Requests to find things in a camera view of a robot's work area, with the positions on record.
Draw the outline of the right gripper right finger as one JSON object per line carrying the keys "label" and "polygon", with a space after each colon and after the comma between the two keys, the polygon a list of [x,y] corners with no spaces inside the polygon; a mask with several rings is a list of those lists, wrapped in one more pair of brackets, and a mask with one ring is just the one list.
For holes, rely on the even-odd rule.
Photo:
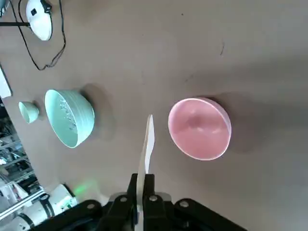
{"label": "right gripper right finger", "polygon": [[146,174],[143,189],[145,231],[244,231],[242,226],[201,203],[183,198],[172,203],[154,190],[155,177]]}

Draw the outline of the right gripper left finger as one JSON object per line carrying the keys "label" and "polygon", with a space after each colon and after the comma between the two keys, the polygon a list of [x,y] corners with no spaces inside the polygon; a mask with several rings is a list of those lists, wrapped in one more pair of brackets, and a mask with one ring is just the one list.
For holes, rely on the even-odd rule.
{"label": "right gripper left finger", "polygon": [[128,189],[101,205],[87,200],[45,222],[47,231],[134,230],[138,174],[132,174]]}

